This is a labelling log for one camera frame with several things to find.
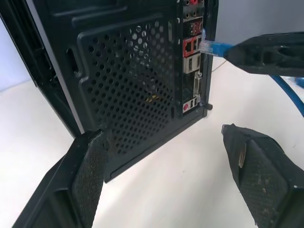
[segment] black computer case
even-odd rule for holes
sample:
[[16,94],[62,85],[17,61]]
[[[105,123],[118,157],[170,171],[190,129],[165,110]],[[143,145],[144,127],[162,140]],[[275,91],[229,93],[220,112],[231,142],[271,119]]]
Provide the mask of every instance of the black computer case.
[[0,2],[35,85],[71,134],[106,129],[106,182],[207,116],[212,57],[198,44],[202,27],[215,38],[217,13],[218,0]]

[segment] white wall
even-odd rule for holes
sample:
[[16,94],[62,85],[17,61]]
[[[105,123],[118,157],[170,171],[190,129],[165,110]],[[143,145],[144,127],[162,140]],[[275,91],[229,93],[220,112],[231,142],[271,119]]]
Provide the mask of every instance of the white wall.
[[28,80],[29,72],[0,19],[0,91]]
[[219,0],[216,41],[304,31],[303,0]]

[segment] ethernet port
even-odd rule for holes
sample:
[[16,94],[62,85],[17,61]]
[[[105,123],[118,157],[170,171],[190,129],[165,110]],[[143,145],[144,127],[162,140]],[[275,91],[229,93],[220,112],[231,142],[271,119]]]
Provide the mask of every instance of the ethernet port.
[[188,42],[188,43],[186,44],[186,51],[187,51],[187,52],[190,52],[190,51],[191,51],[191,42]]

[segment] ventilation hole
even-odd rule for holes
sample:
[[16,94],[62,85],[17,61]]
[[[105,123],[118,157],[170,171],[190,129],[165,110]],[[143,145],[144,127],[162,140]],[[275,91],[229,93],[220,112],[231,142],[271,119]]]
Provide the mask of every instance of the ventilation hole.
[[136,27],[136,32],[141,32],[141,30],[142,30],[142,27],[141,27],[140,25],[138,25],[138,26]]
[[91,53],[93,53],[94,52],[94,47],[92,47],[92,46],[89,46],[89,52],[91,52]]
[[136,39],[137,39],[137,34],[136,34],[136,33],[133,33],[132,39],[133,39],[133,40],[136,40]]
[[109,37],[108,35],[105,35],[105,36],[104,36],[104,39],[107,40],[107,41],[109,41],[109,40],[110,40],[110,37]]
[[98,38],[93,38],[93,43],[94,44],[98,44],[98,42],[99,42]]

